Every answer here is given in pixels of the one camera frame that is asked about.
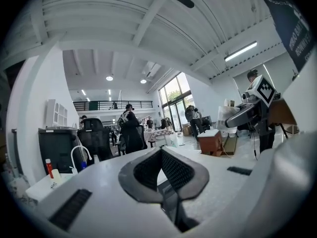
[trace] red bottle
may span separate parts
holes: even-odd
[[[51,160],[50,159],[46,159],[45,162],[46,162],[46,167],[48,169],[50,177],[53,179],[54,178],[53,174],[52,174],[53,167],[52,167],[52,164],[51,164]]]

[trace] faucet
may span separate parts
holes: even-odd
[[[74,153],[74,150],[75,150],[76,148],[83,148],[83,149],[85,149],[86,152],[87,152],[87,154],[88,154],[89,160],[92,160],[92,157],[90,156],[90,153],[89,153],[88,149],[87,149],[85,146],[83,146],[83,145],[76,145],[76,146],[71,150],[71,152],[70,152],[71,161],[72,161],[72,163],[73,163],[73,167],[70,167],[70,168],[72,168],[73,174],[78,174],[77,169],[76,169],[76,167],[75,167],[75,163],[74,163],[74,157],[73,157],[73,153]]]

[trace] tablecloth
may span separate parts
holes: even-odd
[[[169,135],[166,129],[158,129],[153,131],[144,131],[144,139],[146,142],[155,142],[157,136]]]

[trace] backpack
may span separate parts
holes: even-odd
[[[187,121],[191,121],[193,119],[193,111],[189,108],[185,110],[185,117]]]
[[[119,129],[122,129],[124,127],[125,123],[128,121],[127,116],[128,116],[129,113],[130,113],[130,111],[127,111],[127,112],[123,113],[119,117],[119,119],[118,119],[118,127],[119,127]]]

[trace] cap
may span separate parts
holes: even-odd
[[[125,109],[129,109],[129,108],[132,108],[131,104],[128,104],[127,106],[125,106]]]

